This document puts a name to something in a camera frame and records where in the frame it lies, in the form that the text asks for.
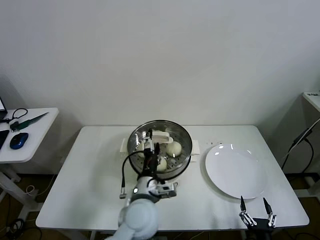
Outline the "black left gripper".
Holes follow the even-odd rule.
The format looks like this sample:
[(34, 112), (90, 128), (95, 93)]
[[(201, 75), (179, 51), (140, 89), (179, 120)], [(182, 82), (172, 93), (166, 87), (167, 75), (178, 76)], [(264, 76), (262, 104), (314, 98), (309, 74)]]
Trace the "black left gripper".
[(160, 154), (160, 143), (157, 142), (154, 147), (153, 130), (150, 128), (142, 132), (141, 144), (143, 146), (143, 177), (157, 178), (158, 155)]

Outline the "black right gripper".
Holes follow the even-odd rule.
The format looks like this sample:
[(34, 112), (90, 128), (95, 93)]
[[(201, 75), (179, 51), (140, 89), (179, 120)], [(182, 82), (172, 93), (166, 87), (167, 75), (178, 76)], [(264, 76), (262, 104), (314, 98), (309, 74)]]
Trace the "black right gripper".
[(268, 215), (267, 218), (252, 218), (246, 208), (243, 196), (240, 198), (239, 216), (249, 230), (271, 230), (276, 227), (277, 215), (273, 213), (271, 205), (263, 198), (264, 207)]

